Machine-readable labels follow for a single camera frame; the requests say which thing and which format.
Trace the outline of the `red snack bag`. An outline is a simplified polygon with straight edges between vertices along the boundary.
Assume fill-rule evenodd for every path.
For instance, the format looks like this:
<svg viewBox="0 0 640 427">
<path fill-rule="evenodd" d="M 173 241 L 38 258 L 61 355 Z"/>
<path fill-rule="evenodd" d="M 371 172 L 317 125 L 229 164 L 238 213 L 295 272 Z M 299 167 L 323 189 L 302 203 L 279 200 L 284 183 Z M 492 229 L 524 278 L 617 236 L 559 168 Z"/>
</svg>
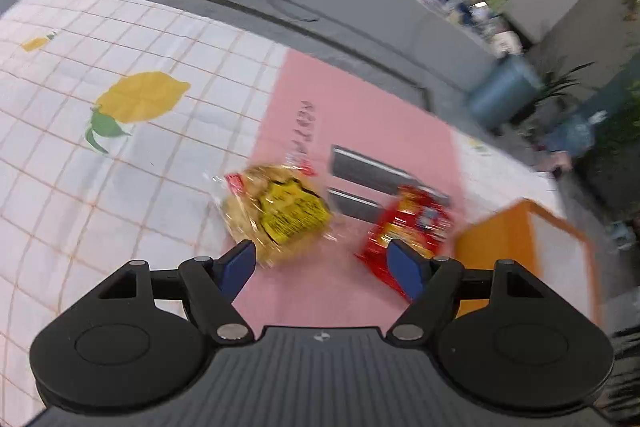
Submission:
<svg viewBox="0 0 640 427">
<path fill-rule="evenodd" d="M 392 277 L 386 263 L 386 248 L 400 239 L 426 259 L 439 254 L 446 243 L 454 220 L 447 205 L 423 187 L 401 185 L 397 196 L 387 206 L 368 232 L 356 257 L 369 271 L 406 300 L 409 296 Z"/>
</svg>

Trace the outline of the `yellow chips bag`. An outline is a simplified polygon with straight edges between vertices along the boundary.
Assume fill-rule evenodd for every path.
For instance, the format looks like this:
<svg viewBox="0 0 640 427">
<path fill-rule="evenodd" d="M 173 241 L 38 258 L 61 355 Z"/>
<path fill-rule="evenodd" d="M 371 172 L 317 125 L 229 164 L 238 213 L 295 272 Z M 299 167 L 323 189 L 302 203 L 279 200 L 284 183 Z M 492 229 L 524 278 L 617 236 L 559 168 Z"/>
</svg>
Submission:
<svg viewBox="0 0 640 427">
<path fill-rule="evenodd" d="M 337 213 L 299 165 L 254 164 L 208 179 L 232 239 L 252 241 L 258 265 L 276 265 L 336 239 Z"/>
</svg>

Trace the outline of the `orange cardboard box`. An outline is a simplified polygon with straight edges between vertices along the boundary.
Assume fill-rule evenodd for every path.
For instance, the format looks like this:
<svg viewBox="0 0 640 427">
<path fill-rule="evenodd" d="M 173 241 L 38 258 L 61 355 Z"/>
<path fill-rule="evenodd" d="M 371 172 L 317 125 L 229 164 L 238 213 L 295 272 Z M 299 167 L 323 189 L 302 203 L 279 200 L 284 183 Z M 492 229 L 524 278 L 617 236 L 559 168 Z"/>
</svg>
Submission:
<svg viewBox="0 0 640 427">
<path fill-rule="evenodd" d="M 596 259 L 589 239 L 530 199 L 473 223 L 454 239 L 454 257 L 468 269 L 512 259 L 594 324 L 602 324 Z"/>
</svg>

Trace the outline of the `pink poster mat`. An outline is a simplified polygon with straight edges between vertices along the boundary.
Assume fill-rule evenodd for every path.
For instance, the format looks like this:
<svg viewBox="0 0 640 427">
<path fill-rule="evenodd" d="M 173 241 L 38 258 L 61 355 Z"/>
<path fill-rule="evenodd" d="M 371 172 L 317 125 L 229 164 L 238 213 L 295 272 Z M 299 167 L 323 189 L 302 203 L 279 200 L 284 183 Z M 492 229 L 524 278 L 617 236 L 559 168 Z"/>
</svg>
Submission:
<svg viewBox="0 0 640 427">
<path fill-rule="evenodd" d="M 298 257 L 259 269 L 235 299 L 266 325 L 388 329 L 407 303 L 357 258 L 399 184 L 446 195 L 464 220 L 461 176 L 448 124 L 397 96 L 302 52 L 290 51 L 254 146 L 255 164 L 304 158 L 338 208 L 331 234 Z"/>
</svg>

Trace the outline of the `lemon print tablecloth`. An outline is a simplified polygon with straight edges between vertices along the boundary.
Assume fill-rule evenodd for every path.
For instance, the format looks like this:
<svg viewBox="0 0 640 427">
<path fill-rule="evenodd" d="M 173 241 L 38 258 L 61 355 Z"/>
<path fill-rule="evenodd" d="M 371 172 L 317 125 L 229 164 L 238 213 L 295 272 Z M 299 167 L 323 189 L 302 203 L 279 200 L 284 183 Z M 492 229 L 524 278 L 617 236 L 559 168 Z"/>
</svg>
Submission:
<svg viewBox="0 0 640 427">
<path fill-rule="evenodd" d="M 146 0 L 14 0 L 2 13 L 3 425 L 42 409 L 32 340 L 104 277 L 227 247 L 208 179 L 252 161 L 290 51 Z M 450 129 L 463 221 L 523 198 L 562 215 L 551 176 Z"/>
</svg>

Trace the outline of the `pink small heater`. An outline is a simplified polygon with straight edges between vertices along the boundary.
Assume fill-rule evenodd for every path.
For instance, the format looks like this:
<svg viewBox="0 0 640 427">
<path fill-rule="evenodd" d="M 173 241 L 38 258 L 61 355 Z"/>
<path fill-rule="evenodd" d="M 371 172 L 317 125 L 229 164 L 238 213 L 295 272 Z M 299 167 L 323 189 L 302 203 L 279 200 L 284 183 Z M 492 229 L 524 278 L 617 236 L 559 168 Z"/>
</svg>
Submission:
<svg viewBox="0 0 640 427">
<path fill-rule="evenodd" d="M 573 161 L 566 150 L 559 150 L 559 152 L 542 150 L 539 154 L 537 170 L 549 173 L 557 180 L 560 179 L 563 174 L 573 170 Z"/>
</svg>

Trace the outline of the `blue grey trash bin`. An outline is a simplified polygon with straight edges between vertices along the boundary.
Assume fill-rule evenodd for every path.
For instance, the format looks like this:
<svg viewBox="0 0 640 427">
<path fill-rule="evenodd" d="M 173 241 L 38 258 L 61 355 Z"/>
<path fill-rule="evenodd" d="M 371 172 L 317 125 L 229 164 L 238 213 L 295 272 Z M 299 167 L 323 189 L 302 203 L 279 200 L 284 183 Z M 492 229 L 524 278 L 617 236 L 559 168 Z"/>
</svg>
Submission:
<svg viewBox="0 0 640 427">
<path fill-rule="evenodd" d="M 509 55 L 469 94 L 466 106 L 480 127 L 492 130 L 532 103 L 541 89 L 542 81 L 527 58 Z"/>
</svg>

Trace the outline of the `blue water jug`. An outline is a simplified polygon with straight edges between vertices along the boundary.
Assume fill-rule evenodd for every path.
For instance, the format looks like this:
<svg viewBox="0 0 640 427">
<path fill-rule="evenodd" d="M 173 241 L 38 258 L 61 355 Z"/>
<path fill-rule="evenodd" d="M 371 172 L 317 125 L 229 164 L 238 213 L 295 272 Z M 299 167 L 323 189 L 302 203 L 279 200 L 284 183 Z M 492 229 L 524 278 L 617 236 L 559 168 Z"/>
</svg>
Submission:
<svg viewBox="0 0 640 427">
<path fill-rule="evenodd" d="M 542 145 L 550 153 L 564 152 L 570 158 L 581 158 L 596 143 L 596 128 L 606 118 L 606 110 L 598 110 L 589 117 L 576 113 L 546 133 Z"/>
</svg>

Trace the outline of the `potted long leaf plant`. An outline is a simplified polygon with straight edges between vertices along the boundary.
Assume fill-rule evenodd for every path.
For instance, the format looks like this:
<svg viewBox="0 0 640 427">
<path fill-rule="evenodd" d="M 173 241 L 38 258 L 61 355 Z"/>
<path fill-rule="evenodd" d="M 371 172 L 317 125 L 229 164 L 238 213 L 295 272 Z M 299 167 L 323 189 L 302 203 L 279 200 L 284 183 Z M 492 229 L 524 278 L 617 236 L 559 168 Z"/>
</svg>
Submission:
<svg viewBox="0 0 640 427">
<path fill-rule="evenodd" d="M 536 113 L 536 110 L 545 101 L 555 101 L 565 108 L 567 106 L 567 101 L 570 98 L 576 100 L 576 96 L 573 93 L 570 93 L 570 89 L 576 87 L 582 88 L 582 84 L 577 78 L 578 72 L 582 72 L 583 70 L 593 66 L 596 62 L 585 62 L 566 69 L 564 67 L 565 61 L 566 57 L 561 56 L 541 67 L 542 88 L 536 94 L 533 101 L 527 104 L 511 119 L 511 124 L 513 124 L 513 126 L 518 127 L 520 124 L 523 124 L 526 119 L 532 117 Z"/>
</svg>

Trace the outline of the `green trailing vine plant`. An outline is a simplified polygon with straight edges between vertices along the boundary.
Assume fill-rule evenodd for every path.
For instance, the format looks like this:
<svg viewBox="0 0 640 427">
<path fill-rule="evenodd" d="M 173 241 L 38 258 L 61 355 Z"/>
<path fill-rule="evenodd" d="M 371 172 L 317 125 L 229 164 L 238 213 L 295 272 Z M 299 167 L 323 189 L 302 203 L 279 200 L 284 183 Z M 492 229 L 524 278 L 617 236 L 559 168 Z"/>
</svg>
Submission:
<svg viewBox="0 0 640 427">
<path fill-rule="evenodd" d="M 588 155 L 597 160 L 617 159 L 639 142 L 639 65 L 628 63 L 594 97 L 588 116 L 593 146 Z"/>
</svg>

